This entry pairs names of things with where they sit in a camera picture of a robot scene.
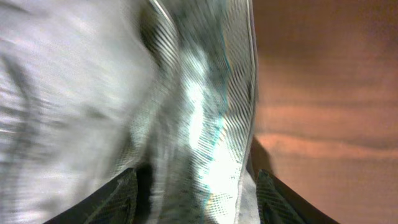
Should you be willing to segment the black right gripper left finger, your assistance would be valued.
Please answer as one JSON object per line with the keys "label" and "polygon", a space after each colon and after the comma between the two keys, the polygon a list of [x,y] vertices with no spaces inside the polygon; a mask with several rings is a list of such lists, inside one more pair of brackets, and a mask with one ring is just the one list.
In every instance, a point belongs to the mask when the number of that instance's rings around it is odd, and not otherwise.
{"label": "black right gripper left finger", "polygon": [[136,211],[137,177],[132,168],[45,224],[130,224]]}

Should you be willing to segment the grey shorts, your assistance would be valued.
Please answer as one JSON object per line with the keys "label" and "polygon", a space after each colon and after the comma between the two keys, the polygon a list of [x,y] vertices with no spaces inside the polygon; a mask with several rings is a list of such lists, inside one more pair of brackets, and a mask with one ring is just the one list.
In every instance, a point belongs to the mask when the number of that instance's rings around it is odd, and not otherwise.
{"label": "grey shorts", "polygon": [[132,223],[259,223],[251,1],[2,1],[1,222],[126,169]]}

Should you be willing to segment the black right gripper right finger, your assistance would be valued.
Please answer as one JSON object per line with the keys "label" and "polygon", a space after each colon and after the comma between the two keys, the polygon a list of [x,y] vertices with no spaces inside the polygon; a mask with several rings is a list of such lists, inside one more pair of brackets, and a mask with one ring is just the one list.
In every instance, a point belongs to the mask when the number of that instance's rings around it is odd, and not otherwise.
{"label": "black right gripper right finger", "polygon": [[338,224],[267,170],[258,173],[256,197],[261,224]]}

